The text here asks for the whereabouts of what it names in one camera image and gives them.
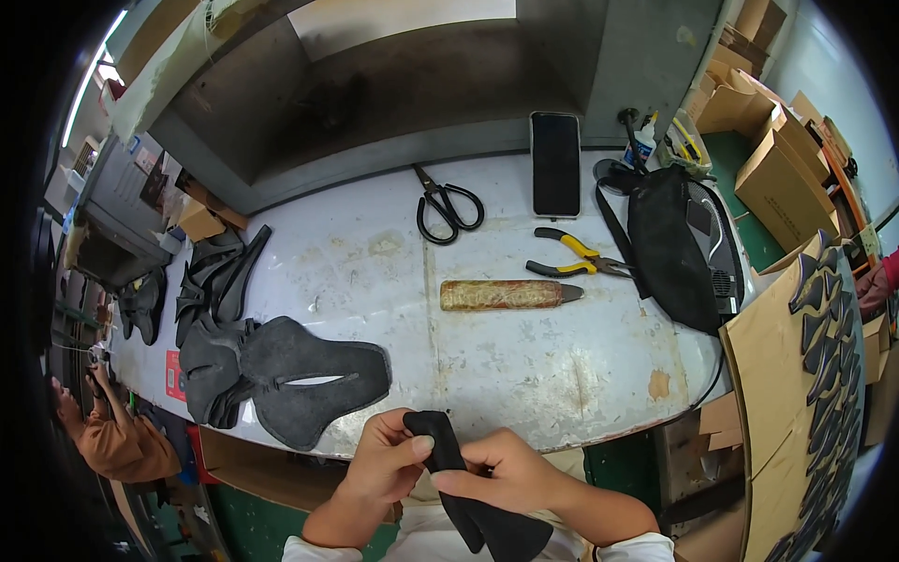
smartphone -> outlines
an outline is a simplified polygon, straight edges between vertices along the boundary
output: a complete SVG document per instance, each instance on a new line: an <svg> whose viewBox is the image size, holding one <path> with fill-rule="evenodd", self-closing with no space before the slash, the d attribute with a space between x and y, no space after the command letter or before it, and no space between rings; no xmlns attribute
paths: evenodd
<svg viewBox="0 0 899 562"><path fill-rule="evenodd" d="M571 219L581 214L581 130L570 113L530 115L534 213Z"/></svg>

person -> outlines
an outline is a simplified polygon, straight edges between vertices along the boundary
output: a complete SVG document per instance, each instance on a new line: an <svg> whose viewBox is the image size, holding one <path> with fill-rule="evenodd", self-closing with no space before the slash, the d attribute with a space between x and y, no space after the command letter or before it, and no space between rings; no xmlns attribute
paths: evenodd
<svg viewBox="0 0 899 562"><path fill-rule="evenodd" d="M94 364L88 369L93 373L85 376L93 392L93 411L86 420L69 389L55 377L49 379L54 415L87 466L100 476L127 484L180 473L181 462L172 444L143 415L131 417L112 391L106 367Z"/></svg>
<svg viewBox="0 0 899 562"><path fill-rule="evenodd" d="M674 560L672 541L659 533L645 504L583 482L582 453L578 479L503 428L460 447L471 472L428 475L421 463L431 455L434 440L413 437L405 429L403 414L411 411L391 410L365 423L346 478L308 516L302 537L287 539L282 562L362 560L360 551L396 501L403 503L403 516L396 541L383 558L386 562L491 560L487 547L477 554L468 550L436 491L553 523L553 534L537 560L577 560L584 551L581 537L598 547L603 562ZM492 477L475 474L483 466L493 467ZM426 488L433 491L428 494Z"/></svg>
<svg viewBox="0 0 899 562"><path fill-rule="evenodd" d="M855 281L861 318L867 322L899 290L899 248Z"/></svg>

fingernail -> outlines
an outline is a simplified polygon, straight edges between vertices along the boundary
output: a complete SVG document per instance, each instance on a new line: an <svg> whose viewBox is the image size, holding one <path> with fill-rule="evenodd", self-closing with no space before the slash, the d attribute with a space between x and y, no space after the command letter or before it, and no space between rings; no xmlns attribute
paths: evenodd
<svg viewBox="0 0 899 562"><path fill-rule="evenodd" d="M418 435L412 438L412 451L416 455L431 452L434 448L434 438L430 435Z"/></svg>
<svg viewBox="0 0 899 562"><path fill-rule="evenodd" d="M431 474L431 483L434 484L434 487L437 489L446 489L447 484L450 483L451 476L449 474L444 474L443 472L434 472Z"/></svg>

orange shirt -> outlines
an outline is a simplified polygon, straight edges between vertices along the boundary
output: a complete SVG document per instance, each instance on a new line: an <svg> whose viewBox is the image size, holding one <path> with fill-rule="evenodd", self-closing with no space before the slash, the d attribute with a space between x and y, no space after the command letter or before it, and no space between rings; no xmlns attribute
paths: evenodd
<svg viewBox="0 0 899 562"><path fill-rule="evenodd" d="M94 410L76 445L87 466L110 480L133 484L181 472L172 444L143 415L126 431Z"/></svg>

red label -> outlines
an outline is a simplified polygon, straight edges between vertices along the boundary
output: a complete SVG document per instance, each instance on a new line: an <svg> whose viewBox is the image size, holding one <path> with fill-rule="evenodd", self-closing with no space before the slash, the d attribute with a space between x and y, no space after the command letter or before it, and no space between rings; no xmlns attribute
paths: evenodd
<svg viewBox="0 0 899 562"><path fill-rule="evenodd" d="M167 396L187 402L184 397L184 380L181 377L181 365L178 363L179 352L165 352L165 393Z"/></svg>

